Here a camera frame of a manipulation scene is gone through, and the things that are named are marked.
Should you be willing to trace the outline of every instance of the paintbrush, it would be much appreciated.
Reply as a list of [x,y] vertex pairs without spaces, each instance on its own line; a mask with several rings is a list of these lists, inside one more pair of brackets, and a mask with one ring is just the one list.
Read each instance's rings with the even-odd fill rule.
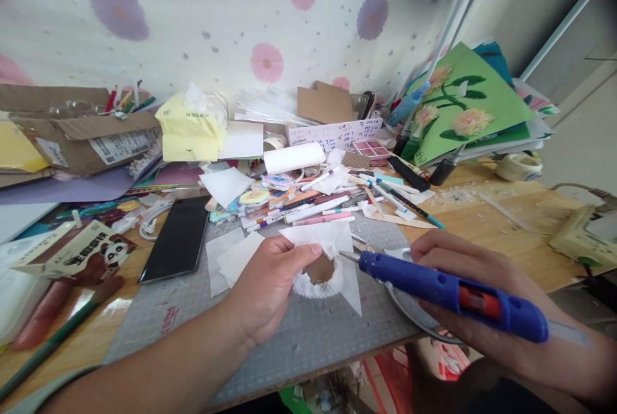
[[24,364],[10,380],[0,388],[0,404],[6,400],[13,391],[20,386],[56,349],[64,342],[79,324],[92,314],[97,306],[103,303],[107,298],[120,290],[124,284],[122,276],[113,276],[103,281],[96,288],[92,298],[73,315],[71,319],[60,327],[58,332],[51,336],[47,342],[37,350],[36,353]]

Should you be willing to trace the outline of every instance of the person's left hand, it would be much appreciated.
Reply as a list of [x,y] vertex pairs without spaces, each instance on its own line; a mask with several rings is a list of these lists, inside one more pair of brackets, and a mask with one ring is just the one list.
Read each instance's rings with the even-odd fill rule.
[[321,255],[321,246],[294,248],[283,236],[265,239],[221,303],[259,345],[278,328],[287,310],[294,277]]

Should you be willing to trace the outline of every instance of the smartphone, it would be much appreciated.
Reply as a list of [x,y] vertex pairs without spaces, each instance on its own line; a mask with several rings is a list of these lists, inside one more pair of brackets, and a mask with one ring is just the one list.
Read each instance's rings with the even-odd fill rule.
[[174,202],[138,283],[189,275],[199,268],[206,240],[210,197],[192,197]]

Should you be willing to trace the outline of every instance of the hand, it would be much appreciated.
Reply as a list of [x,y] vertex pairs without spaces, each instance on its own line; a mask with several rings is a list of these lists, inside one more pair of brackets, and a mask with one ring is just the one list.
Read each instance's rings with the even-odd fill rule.
[[446,329],[513,373],[580,399],[600,404],[611,402],[617,383],[617,345],[561,311],[507,256],[440,229],[431,230],[414,242],[411,256],[417,264],[525,298],[540,308],[547,320],[581,330],[590,340],[589,347],[557,337],[536,344],[419,301]]
[[237,315],[246,336],[255,345],[274,335],[287,310],[294,277],[320,255],[318,244],[294,248],[281,235],[267,238],[259,246],[221,303]]

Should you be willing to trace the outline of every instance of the green greeting card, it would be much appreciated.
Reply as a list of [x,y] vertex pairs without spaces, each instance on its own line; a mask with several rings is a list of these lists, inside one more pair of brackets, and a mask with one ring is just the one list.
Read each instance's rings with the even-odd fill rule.
[[[431,89],[417,113],[424,105],[434,105],[439,115],[422,130],[420,147],[414,156],[418,166],[463,143],[472,143],[535,116],[499,73],[463,43],[457,44],[437,63],[431,79]],[[486,114],[492,119],[485,129],[476,133],[475,130],[482,128],[477,121],[486,119]]]

